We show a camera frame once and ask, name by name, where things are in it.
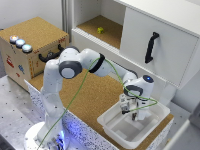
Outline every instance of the yellow object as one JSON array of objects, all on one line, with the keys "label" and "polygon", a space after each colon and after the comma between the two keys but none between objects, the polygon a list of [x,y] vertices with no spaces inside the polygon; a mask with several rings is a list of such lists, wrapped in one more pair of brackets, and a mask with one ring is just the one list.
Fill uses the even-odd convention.
[{"label": "yellow object", "polygon": [[103,29],[102,27],[99,27],[99,28],[97,29],[97,32],[98,32],[99,34],[103,34],[103,33],[104,33],[104,29]]}]

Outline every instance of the cabinet door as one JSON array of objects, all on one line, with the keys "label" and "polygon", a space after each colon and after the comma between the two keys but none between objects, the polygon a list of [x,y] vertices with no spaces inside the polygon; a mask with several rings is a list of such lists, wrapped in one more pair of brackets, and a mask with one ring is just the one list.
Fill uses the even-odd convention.
[{"label": "cabinet door", "polygon": [[[146,64],[145,56],[153,32],[160,36],[154,40],[153,60]],[[127,8],[120,54],[179,86],[197,40],[191,34]]]}]

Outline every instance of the black joint ring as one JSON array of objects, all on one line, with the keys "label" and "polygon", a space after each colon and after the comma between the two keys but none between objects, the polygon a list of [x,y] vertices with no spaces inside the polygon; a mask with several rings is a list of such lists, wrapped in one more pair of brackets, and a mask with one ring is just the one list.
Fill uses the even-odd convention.
[{"label": "black joint ring", "polygon": [[89,71],[90,73],[95,73],[102,65],[103,61],[105,60],[105,56],[101,53],[100,54],[100,59],[98,60],[97,64]]}]

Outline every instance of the speckled white surface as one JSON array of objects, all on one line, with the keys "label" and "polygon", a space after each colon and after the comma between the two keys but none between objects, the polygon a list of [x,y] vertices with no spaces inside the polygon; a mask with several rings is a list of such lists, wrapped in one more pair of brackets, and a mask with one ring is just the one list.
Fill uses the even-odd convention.
[{"label": "speckled white surface", "polygon": [[[42,111],[45,111],[40,98],[40,92],[28,82],[26,83],[28,85],[33,104],[39,107]],[[157,149],[158,145],[167,136],[172,123],[173,120],[171,120],[170,123],[163,129],[163,131],[155,138],[147,150]],[[68,130],[69,133],[71,133],[72,136],[88,150],[118,150],[117,147],[103,138],[100,134],[94,131],[70,111],[68,111],[63,117],[63,126],[65,130]]]}]

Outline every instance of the white container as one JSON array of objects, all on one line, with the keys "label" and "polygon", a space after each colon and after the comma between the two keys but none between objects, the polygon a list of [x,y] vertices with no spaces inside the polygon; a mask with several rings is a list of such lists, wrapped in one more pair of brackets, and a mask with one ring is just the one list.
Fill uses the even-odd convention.
[{"label": "white container", "polygon": [[132,121],[132,113],[122,115],[119,103],[104,112],[97,121],[105,133],[126,149],[135,149],[170,113],[170,109],[158,102],[149,107],[149,116]]}]

